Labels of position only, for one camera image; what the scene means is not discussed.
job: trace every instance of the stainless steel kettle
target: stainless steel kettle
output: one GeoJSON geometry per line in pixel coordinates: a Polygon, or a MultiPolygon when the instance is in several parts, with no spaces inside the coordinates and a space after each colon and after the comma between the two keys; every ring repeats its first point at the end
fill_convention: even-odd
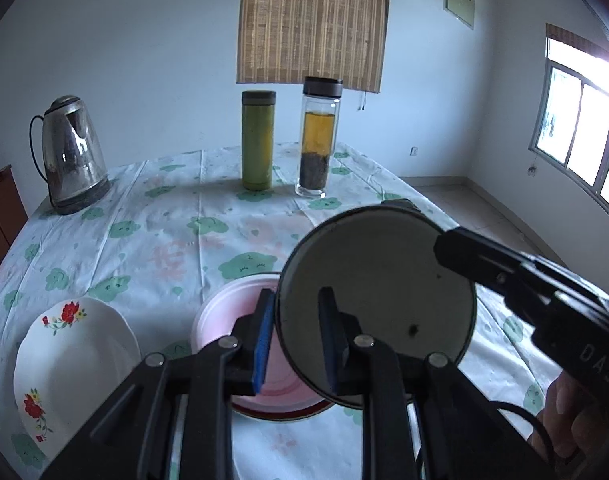
{"type": "Polygon", "coordinates": [[[31,119],[29,143],[33,163],[49,186],[49,198],[57,213],[69,215],[97,202],[107,194],[107,178],[100,143],[83,100],[73,95],[56,99],[44,117],[31,119]],[[33,151],[31,127],[41,119],[42,157],[40,171],[33,151]]]}

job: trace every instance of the window frame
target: window frame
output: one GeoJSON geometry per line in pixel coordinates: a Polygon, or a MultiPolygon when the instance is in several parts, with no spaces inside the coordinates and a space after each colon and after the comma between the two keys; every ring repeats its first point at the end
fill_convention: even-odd
{"type": "Polygon", "coordinates": [[[578,131],[578,122],[582,111],[582,97],[584,94],[584,88],[587,85],[609,97],[609,92],[603,90],[601,87],[592,82],[588,77],[580,74],[579,72],[576,72],[574,69],[569,68],[568,66],[549,59],[549,56],[547,57],[547,62],[545,65],[545,83],[543,85],[543,94],[540,99],[540,108],[538,110],[536,127],[534,129],[534,134],[531,138],[531,143],[529,144],[529,151],[536,153],[536,155],[540,156],[540,158],[543,158],[557,170],[561,171],[566,176],[571,178],[572,181],[578,184],[588,195],[590,195],[609,215],[609,202],[607,202],[600,195],[600,193],[602,192],[602,187],[605,183],[605,179],[607,178],[607,173],[609,171],[609,130],[607,133],[607,140],[605,141],[605,148],[602,153],[602,159],[600,161],[600,167],[598,168],[598,173],[596,174],[593,186],[585,182],[580,176],[578,176],[578,174],[576,174],[568,167],[569,157],[571,156],[571,150],[573,149],[576,133],[578,131]],[[540,138],[540,132],[542,131],[543,127],[543,122],[545,120],[547,103],[549,102],[549,92],[551,88],[551,80],[554,68],[578,78],[581,82],[581,97],[578,106],[578,115],[576,116],[576,126],[573,131],[573,136],[571,137],[571,143],[569,144],[569,149],[567,150],[567,155],[565,157],[564,164],[560,163],[558,160],[553,158],[553,156],[549,155],[547,152],[544,152],[537,146],[538,139],[540,138]]]}

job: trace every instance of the thermos lid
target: thermos lid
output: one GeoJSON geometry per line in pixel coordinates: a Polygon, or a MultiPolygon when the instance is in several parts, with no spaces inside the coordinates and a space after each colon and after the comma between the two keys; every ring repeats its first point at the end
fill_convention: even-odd
{"type": "Polygon", "coordinates": [[[54,102],[51,103],[51,107],[49,110],[44,112],[45,115],[57,110],[58,108],[62,108],[63,106],[70,105],[71,103],[75,103],[79,101],[80,98],[75,95],[63,95],[62,97],[57,98],[54,102]]]}
{"type": "Polygon", "coordinates": [[[271,90],[247,90],[242,92],[242,104],[249,106],[271,106],[276,104],[276,93],[271,90]]]}
{"type": "Polygon", "coordinates": [[[315,97],[332,97],[339,99],[342,97],[342,79],[305,77],[302,93],[315,97]]]}
{"type": "Polygon", "coordinates": [[[339,396],[329,383],[323,286],[333,288],[338,310],[355,316],[363,334],[395,352],[420,360],[442,352],[460,362],[475,328],[476,295],[472,282],[438,264],[433,247],[442,232],[411,208],[385,202],[340,213],[300,241],[280,274],[275,320],[285,357],[312,390],[363,408],[362,397],[339,396]]]}

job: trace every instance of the bottle cap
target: bottle cap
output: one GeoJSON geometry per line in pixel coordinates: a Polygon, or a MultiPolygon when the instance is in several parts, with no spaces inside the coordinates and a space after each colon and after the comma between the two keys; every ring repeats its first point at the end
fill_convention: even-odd
{"type": "Polygon", "coordinates": [[[247,90],[242,92],[242,104],[248,106],[271,106],[276,104],[276,93],[271,90],[247,90]]]}
{"type": "Polygon", "coordinates": [[[304,95],[316,97],[332,97],[339,99],[342,96],[342,79],[305,77],[302,93],[304,95]]]}

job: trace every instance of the table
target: table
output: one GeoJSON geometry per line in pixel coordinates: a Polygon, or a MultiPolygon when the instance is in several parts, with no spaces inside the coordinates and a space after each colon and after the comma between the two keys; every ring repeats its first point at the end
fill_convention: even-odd
{"type": "MultiPolygon", "coordinates": [[[[342,143],[328,197],[300,198],[298,155],[296,143],[275,146],[274,187],[262,192],[242,188],[239,147],[147,160],[110,171],[111,190],[91,207],[62,217],[43,206],[29,219],[0,268],[0,450],[23,479],[38,478],[47,459],[18,416],[15,359],[31,322],[57,301],[99,298],[124,315],[143,356],[181,357],[190,353],[190,327],[205,298],[228,280],[280,270],[299,239],[343,210],[404,197],[442,228],[457,225],[342,143]],[[252,265],[249,258],[239,265],[249,253],[252,265]]],[[[482,287],[478,295],[461,369],[489,398],[537,413],[559,368],[533,347],[533,329],[500,296],[482,287]]],[[[524,436],[531,432],[514,422],[524,436]]],[[[291,423],[234,414],[236,471],[243,480],[360,478],[360,426],[361,413],[340,406],[291,423]]]]}

